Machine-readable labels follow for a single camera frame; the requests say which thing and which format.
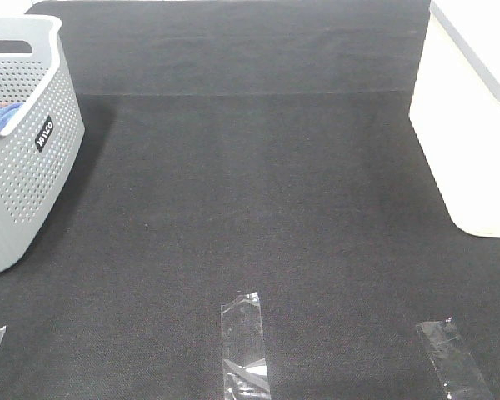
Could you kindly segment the clear tape strip centre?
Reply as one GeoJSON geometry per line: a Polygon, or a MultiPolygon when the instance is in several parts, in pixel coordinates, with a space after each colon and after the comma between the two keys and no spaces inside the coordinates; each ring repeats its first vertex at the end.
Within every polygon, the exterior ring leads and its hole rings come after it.
{"type": "Polygon", "coordinates": [[[226,399],[269,399],[268,365],[257,292],[221,306],[222,370],[226,399]]]}

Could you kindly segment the grey perforated laundry basket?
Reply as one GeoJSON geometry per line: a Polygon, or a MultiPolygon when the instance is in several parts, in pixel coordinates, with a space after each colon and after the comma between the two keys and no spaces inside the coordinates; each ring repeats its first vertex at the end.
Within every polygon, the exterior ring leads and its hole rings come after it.
{"type": "Polygon", "coordinates": [[[59,30],[48,15],[0,17],[0,105],[23,103],[0,131],[0,272],[28,250],[73,167],[85,127],[59,30]]]}

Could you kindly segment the clear tape strip right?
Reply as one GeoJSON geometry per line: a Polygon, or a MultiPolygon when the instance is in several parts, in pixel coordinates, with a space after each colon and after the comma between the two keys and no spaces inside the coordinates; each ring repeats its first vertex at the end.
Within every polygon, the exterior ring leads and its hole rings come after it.
{"type": "Polygon", "coordinates": [[[415,328],[446,399],[494,399],[452,317],[420,322],[415,328]]]}

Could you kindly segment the white plastic storage bin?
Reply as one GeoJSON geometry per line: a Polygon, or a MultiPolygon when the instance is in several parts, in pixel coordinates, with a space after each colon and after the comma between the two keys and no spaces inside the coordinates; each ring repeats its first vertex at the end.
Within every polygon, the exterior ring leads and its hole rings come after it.
{"type": "Polygon", "coordinates": [[[452,222],[500,238],[500,1],[432,1],[409,117],[452,222]]]}

